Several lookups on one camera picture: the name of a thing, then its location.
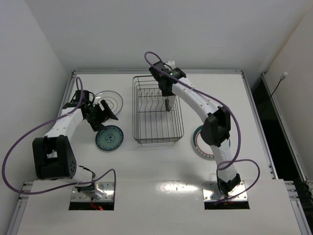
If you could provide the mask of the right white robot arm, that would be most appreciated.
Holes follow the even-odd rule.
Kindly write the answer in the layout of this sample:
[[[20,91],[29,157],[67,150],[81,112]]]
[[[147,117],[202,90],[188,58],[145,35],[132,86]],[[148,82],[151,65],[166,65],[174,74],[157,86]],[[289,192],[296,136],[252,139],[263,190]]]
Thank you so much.
[[[220,167],[226,166],[232,160],[230,152],[230,112],[224,105],[218,105],[202,94],[195,91],[194,86],[179,68],[163,71],[176,78],[168,76],[154,68],[149,68],[150,73],[158,82],[162,95],[166,97],[165,108],[170,111],[176,101],[176,96],[188,104],[203,122],[200,136],[210,146],[215,162]]]

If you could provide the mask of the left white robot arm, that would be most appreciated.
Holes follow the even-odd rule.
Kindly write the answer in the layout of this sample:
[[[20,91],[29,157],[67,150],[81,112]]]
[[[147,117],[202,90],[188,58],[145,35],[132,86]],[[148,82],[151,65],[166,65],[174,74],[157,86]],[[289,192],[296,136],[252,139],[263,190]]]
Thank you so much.
[[[88,99],[75,99],[66,103],[60,118],[43,137],[32,143],[37,178],[40,180],[64,180],[74,183],[79,193],[91,199],[100,199],[106,194],[102,183],[96,183],[95,173],[78,165],[70,145],[77,126],[86,120],[94,132],[105,130],[104,122],[116,120],[105,101],[93,105]]]

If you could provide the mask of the green red rimmed plate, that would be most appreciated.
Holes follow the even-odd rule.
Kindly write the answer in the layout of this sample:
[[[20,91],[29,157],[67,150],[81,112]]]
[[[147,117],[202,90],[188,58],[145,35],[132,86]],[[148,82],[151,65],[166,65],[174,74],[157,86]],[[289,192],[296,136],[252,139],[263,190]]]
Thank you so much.
[[[176,102],[176,96],[175,95],[171,95],[171,96],[166,97],[165,109],[167,112],[169,112],[173,109],[175,102]]]
[[[204,159],[212,161],[214,160],[214,154],[211,147],[204,142],[201,137],[202,125],[199,126],[193,133],[192,144],[195,151]]]

